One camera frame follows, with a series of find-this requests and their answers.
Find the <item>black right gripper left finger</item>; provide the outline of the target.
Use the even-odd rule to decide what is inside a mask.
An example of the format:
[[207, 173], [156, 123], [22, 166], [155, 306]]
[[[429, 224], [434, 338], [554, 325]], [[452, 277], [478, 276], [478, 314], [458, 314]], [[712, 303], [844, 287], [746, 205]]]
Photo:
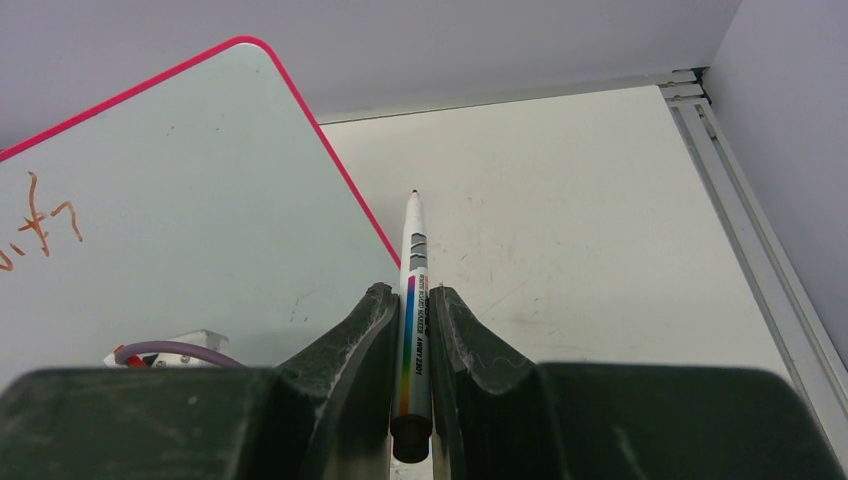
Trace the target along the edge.
[[386, 479], [398, 298], [273, 368], [48, 369], [1, 398], [5, 479]]

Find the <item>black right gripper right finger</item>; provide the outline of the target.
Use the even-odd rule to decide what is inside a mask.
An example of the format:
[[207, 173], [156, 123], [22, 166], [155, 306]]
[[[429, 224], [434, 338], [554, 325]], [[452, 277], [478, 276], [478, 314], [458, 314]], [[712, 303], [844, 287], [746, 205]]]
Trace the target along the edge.
[[438, 479], [838, 479], [806, 405], [761, 370], [537, 364], [430, 293]]

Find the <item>white whiteboard marker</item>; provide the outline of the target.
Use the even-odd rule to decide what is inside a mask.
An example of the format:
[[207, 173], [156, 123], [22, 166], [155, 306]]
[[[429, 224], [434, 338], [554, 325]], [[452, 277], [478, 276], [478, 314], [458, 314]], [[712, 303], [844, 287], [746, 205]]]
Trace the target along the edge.
[[398, 344], [390, 433], [392, 454], [416, 464], [429, 456], [433, 431], [429, 360], [428, 238], [418, 191], [406, 205], [400, 255]]

